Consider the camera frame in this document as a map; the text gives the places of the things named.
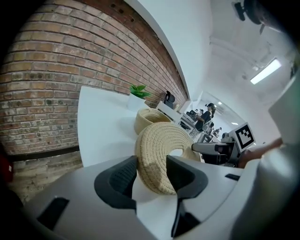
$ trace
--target hole in woven lid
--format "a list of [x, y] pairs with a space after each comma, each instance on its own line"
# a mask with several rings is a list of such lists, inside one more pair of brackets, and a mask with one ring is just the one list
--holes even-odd
[[169, 155], [180, 157], [182, 153], [183, 153], [182, 149], [174, 149], [169, 153]]

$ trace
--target red object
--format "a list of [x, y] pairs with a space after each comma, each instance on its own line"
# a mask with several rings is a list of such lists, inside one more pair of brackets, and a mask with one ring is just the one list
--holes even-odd
[[11, 182], [13, 180], [13, 164], [2, 154], [0, 154], [0, 174], [5, 182]]

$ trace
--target wooden floor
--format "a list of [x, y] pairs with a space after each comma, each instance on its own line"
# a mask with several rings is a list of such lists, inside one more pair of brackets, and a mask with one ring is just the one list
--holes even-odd
[[8, 187], [25, 203], [62, 175], [81, 167], [79, 151], [14, 162], [14, 177]]

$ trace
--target white plant pot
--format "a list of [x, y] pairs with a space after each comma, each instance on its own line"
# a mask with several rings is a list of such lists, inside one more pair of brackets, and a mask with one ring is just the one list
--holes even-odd
[[127, 102], [127, 108], [133, 112], [137, 112], [139, 109], [143, 108], [145, 101], [145, 99], [141, 99], [133, 94], [130, 94]]

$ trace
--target black shirt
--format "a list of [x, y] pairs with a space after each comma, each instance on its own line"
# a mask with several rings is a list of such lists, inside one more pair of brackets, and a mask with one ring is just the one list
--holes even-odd
[[202, 132], [202, 127], [203, 127], [204, 123], [206, 123], [207, 121], [209, 121], [211, 119], [210, 111], [206, 111], [205, 113], [203, 113], [201, 115], [201, 118], [204, 120], [204, 122], [199, 120], [199, 121], [197, 121], [196, 126], [195, 126], [196, 129], [200, 132]]

